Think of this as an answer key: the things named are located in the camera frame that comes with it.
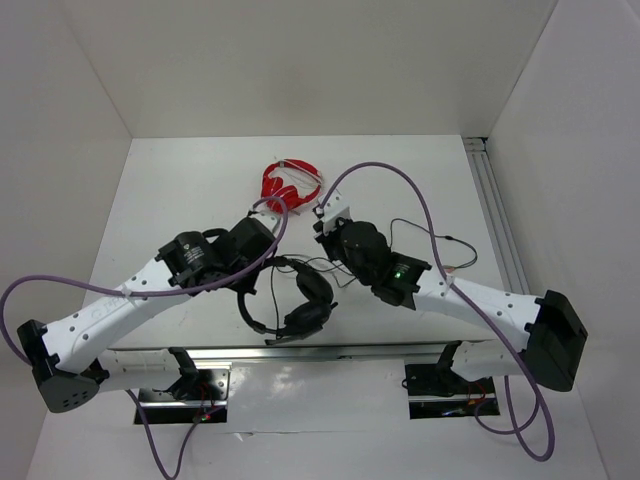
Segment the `aluminium rail front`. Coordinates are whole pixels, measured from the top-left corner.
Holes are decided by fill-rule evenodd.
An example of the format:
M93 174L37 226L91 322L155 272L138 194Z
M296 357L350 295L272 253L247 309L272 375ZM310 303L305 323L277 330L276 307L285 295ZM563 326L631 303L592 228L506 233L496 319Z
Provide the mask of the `aluminium rail front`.
M329 362L403 360L408 363L436 363L447 343L391 343L342 345L280 345L264 347L178 347L199 368L222 362Z

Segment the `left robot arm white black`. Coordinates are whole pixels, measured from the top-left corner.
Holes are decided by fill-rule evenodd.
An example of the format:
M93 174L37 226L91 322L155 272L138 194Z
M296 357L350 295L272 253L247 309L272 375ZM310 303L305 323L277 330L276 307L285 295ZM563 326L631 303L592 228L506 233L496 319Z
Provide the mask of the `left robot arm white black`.
M20 343L49 411L71 411L111 390L155 389L176 399L194 394L204 380L185 348L113 346L202 291L247 283L248 267L273 251L279 222L274 213L252 212L229 230L180 233L115 295L58 321L21 325Z

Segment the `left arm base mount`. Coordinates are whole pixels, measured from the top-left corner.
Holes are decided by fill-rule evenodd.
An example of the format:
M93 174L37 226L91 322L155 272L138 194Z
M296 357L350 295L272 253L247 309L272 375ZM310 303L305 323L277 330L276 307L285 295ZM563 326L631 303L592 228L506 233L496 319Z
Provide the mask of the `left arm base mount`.
M177 379L168 386L140 388L138 400L152 425L227 422L231 363L204 361L198 364L184 348L168 349L177 361Z

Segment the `black headset with microphone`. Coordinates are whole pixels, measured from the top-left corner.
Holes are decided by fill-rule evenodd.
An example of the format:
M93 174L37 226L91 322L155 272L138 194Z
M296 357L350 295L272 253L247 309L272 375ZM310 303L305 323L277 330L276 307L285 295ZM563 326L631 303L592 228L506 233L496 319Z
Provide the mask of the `black headset with microphone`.
M246 296L257 293L255 284L263 270L276 267L288 267L296 273L296 286L306 301L284 316L283 326L269 328L252 317L246 305ZM244 323L259 335L271 335L271 338L264 340L267 346L304 340L319 333L338 305L334 301L330 283L319 272L300 260L285 256L268 258L247 281L234 287L233 291L237 294L237 306Z

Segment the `aluminium rail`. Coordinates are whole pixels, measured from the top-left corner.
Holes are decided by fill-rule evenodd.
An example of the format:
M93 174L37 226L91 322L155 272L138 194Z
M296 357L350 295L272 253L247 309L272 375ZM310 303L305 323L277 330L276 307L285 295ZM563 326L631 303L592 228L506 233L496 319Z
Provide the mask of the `aluminium rail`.
M502 281L511 291L528 294L529 285L497 179L490 163L487 139L463 137L462 141L489 229Z
M178 347L199 368L222 362L329 362L403 360L408 363L436 363L447 343L391 343L342 345L280 345L264 347Z

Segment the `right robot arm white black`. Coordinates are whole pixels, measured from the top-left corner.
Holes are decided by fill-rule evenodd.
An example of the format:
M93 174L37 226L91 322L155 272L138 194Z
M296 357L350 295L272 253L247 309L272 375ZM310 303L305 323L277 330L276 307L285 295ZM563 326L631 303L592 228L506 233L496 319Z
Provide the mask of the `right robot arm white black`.
M340 218L332 226L317 221L316 241L382 302L409 310L439 313L484 327L493 340L449 343L436 379L448 392L469 381L529 372L535 383L569 392L588 333L569 299L549 290L542 297L444 278L428 262L394 252L370 222Z

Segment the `aluminium rail right side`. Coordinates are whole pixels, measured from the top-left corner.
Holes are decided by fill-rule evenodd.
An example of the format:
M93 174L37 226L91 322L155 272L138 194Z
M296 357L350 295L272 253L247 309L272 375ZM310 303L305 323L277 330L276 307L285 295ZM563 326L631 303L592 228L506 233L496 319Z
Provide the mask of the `aluminium rail right side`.
M529 285L497 179L490 163L487 139L463 137L462 141L489 229L502 281L511 291L528 294Z

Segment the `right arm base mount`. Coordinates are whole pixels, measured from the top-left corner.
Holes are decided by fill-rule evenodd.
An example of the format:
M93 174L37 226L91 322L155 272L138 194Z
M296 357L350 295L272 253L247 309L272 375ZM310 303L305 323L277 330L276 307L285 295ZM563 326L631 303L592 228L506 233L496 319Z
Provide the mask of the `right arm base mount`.
M496 388L490 378L468 382L439 371L435 364L406 364L401 382L408 394L411 420L498 416Z

